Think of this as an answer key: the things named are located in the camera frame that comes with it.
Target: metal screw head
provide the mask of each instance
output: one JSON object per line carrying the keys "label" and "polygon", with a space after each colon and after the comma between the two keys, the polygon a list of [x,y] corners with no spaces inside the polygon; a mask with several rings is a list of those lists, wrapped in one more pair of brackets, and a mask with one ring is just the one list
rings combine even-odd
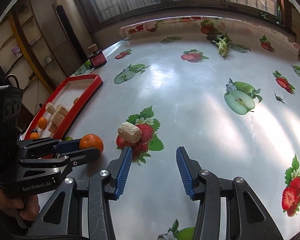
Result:
{"label": "metal screw head", "polygon": [[71,177],[65,179],[66,184],[71,184],[72,182],[73,182],[73,179]]}
{"label": "metal screw head", "polygon": [[244,182],[244,178],[241,178],[241,177],[236,177],[235,178],[235,181],[237,182],[237,183],[243,183]]}
{"label": "metal screw head", "polygon": [[201,174],[202,176],[208,176],[208,175],[210,174],[210,171],[208,171],[208,170],[206,170],[206,169],[203,169],[203,170],[200,171],[200,174]]}
{"label": "metal screw head", "polygon": [[102,170],[99,172],[99,175],[102,177],[107,176],[108,174],[109,174],[109,171],[107,171],[107,170]]}

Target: insect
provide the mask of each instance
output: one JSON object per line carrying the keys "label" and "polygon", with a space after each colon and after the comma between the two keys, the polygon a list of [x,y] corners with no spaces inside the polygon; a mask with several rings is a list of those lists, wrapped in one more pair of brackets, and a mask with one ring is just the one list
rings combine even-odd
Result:
{"label": "insect", "polygon": [[274,92],[274,95],[275,95],[275,99],[277,99],[278,102],[281,102],[283,104],[285,104],[286,106],[288,106],[283,100],[286,98],[286,96],[284,96],[284,98],[281,98],[279,96],[277,96]]}

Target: human hand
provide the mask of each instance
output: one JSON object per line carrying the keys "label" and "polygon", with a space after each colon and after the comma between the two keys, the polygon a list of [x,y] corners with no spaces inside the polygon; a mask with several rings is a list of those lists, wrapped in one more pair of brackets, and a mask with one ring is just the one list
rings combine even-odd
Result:
{"label": "human hand", "polygon": [[10,217],[13,217],[13,208],[21,209],[20,216],[22,219],[33,221],[35,220],[40,211],[38,196],[29,196],[28,202],[25,206],[20,198],[10,199],[7,196],[5,196],[3,191],[0,189],[0,211]]}

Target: windowsill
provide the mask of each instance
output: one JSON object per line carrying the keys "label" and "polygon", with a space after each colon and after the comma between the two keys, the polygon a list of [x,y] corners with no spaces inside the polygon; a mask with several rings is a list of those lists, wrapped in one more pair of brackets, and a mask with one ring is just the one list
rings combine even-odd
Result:
{"label": "windowsill", "polygon": [[177,17],[177,16],[188,16],[188,15],[227,17],[227,18],[247,21],[247,22],[263,25],[274,31],[282,33],[283,35],[287,36],[288,38],[294,41],[296,40],[296,34],[292,30],[285,28],[284,26],[281,26],[270,20],[263,19],[258,15],[254,15],[254,14],[250,14],[250,13],[246,13],[234,9],[229,9],[229,8],[199,7],[199,6],[191,6],[190,8],[189,6],[162,8],[162,9],[155,9],[152,11],[135,14],[132,16],[127,16],[119,20],[115,20],[106,25],[103,25],[102,27],[97,28],[93,32],[90,32],[90,34],[99,32],[103,29],[111,27],[112,25],[118,24],[120,22],[122,23],[121,27],[125,25],[129,25],[131,24],[130,22],[132,19],[134,19],[133,23],[138,23],[143,21],[154,20],[156,18],[158,19],[158,18],[165,18],[165,17]]}

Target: tofu block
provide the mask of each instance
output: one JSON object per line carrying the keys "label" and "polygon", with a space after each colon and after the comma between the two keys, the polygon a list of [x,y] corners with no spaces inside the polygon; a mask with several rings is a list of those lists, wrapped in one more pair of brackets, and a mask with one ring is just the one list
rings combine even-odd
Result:
{"label": "tofu block", "polygon": [[61,114],[63,116],[66,116],[68,114],[68,110],[66,109],[66,107],[64,105],[57,105],[57,108],[56,108],[56,112],[58,114]]}
{"label": "tofu block", "polygon": [[58,114],[57,112],[55,112],[51,118],[50,118],[50,122],[55,124],[56,126],[59,126],[62,122],[62,120],[64,119],[64,116],[61,114]]}
{"label": "tofu block", "polygon": [[54,133],[58,127],[54,123],[49,123],[48,131]]}
{"label": "tofu block", "polygon": [[46,104],[46,111],[50,114],[54,114],[56,109],[52,103],[47,103]]}
{"label": "tofu block", "polygon": [[141,139],[141,130],[129,122],[124,122],[120,125],[118,134],[123,140],[129,143],[137,143]]}

